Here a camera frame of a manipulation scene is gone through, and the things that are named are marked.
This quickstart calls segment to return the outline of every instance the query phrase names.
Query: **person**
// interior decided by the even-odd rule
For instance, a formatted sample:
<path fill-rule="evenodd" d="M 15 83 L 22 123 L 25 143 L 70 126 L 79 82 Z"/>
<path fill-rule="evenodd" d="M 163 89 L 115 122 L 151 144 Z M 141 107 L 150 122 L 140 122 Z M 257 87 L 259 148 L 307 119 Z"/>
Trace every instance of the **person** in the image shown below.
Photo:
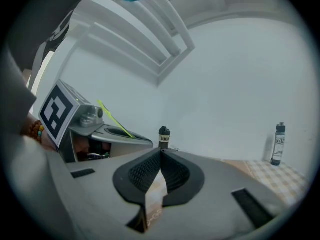
<path fill-rule="evenodd" d="M 31 70 L 30 90 L 47 54 L 50 51 L 55 51 L 66 37 L 72 13 L 81 1 L 33 0 L 24 8 L 19 19 L 14 24 L 8 35 L 7 43 L 20 70 Z M 37 121 L 35 117 L 29 114 L 23 124 L 21 134 L 31 137 L 35 126 L 40 127 L 40 124 L 40 121 Z M 41 132 L 41 136 L 35 134 L 33 137 L 35 140 L 39 139 L 44 149 L 56 150 L 55 144 L 45 129 Z M 87 138 L 79 136 L 75 140 L 77 153 L 88 152 L 89 148 L 90 145 Z M 109 151 L 110 146 L 104 143 L 103 149 Z"/>

